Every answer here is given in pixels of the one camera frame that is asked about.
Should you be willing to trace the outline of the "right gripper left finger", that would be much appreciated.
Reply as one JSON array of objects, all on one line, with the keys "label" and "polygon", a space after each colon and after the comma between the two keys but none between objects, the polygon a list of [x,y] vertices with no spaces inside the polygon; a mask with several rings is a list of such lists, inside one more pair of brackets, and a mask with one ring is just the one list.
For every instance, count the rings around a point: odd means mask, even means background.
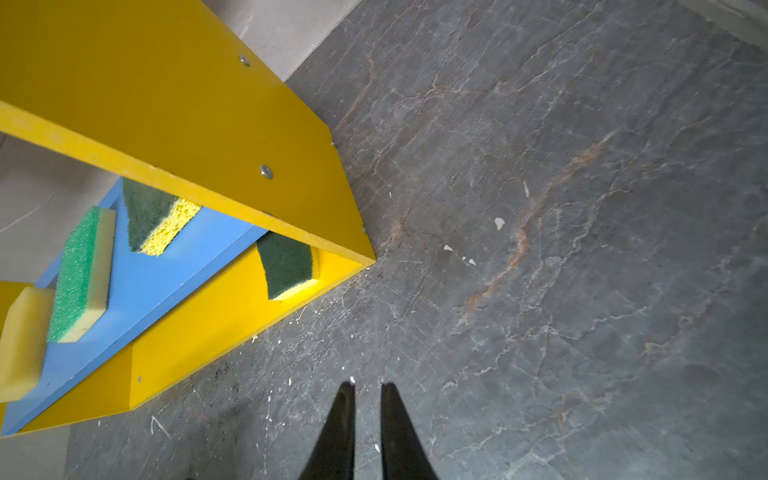
[{"label": "right gripper left finger", "polygon": [[355,386],[343,382],[299,478],[352,479],[355,456]]}]

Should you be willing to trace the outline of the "dark green sponge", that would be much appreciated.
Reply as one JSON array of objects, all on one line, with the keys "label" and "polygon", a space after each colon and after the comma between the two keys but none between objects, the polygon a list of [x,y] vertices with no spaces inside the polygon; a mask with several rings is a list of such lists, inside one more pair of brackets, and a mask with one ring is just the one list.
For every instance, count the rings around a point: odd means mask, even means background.
[{"label": "dark green sponge", "polygon": [[288,300],[318,283],[320,265],[315,247],[275,232],[262,236],[256,247],[270,301]]},{"label": "dark green sponge", "polygon": [[162,255],[202,206],[127,178],[123,199],[128,216],[128,244],[134,253]]}]

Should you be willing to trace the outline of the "bright green sponge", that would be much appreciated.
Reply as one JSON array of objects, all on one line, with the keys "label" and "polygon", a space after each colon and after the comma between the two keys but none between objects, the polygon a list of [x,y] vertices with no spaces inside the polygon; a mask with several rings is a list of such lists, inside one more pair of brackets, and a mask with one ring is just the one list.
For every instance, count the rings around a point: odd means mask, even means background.
[{"label": "bright green sponge", "polygon": [[92,207],[66,240],[47,341],[74,343],[107,310],[117,212]]}]

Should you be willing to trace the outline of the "yellow sponge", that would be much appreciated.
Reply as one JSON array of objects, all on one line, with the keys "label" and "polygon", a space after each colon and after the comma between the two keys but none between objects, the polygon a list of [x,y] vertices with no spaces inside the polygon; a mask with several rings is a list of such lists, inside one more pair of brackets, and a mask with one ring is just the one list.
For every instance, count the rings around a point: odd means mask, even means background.
[{"label": "yellow sponge", "polygon": [[1,282],[1,402],[23,399],[40,380],[55,292]]}]

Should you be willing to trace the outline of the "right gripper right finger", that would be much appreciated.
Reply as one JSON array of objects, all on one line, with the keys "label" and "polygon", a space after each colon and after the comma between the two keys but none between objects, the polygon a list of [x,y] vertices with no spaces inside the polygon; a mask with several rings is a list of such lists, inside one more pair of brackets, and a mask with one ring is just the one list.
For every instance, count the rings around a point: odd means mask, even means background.
[{"label": "right gripper right finger", "polygon": [[381,388],[380,434],[384,479],[437,479],[394,383]]}]

